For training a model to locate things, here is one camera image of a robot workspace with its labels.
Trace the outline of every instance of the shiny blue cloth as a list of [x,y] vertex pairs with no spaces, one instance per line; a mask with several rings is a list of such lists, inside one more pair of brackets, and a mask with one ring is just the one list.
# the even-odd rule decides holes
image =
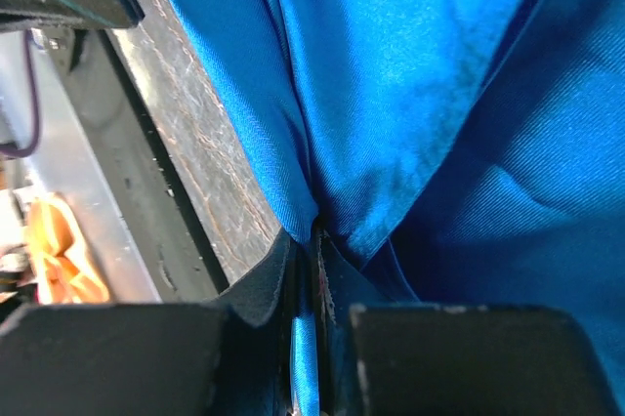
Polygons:
[[293,238],[399,300],[572,312],[625,405],[625,0],[171,1]]

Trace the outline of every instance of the metal frame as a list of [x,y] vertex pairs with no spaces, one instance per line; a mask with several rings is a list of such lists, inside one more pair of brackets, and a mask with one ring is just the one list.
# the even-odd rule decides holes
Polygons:
[[[166,180],[163,154],[147,140],[157,135],[144,133],[105,37],[84,35],[71,67],[73,32],[44,37],[59,33],[67,40],[32,46],[43,129],[25,161],[32,182],[67,198],[118,301],[214,298],[227,285],[223,272],[207,240],[198,249],[201,235],[192,226],[191,235],[177,203],[182,184]],[[0,105],[19,144],[29,139],[28,96],[21,33],[0,35]]]

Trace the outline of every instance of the purple wire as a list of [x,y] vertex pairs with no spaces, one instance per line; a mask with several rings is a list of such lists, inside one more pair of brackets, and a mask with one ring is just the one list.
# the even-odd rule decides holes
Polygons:
[[23,52],[26,58],[26,74],[28,76],[28,87],[30,88],[30,107],[32,110],[32,138],[26,147],[15,147],[11,143],[0,145],[0,154],[12,159],[21,159],[31,155],[39,146],[41,139],[41,115],[39,113],[39,96],[37,95],[37,86],[35,84],[35,71],[32,65],[32,56],[30,54],[29,32],[23,35]]

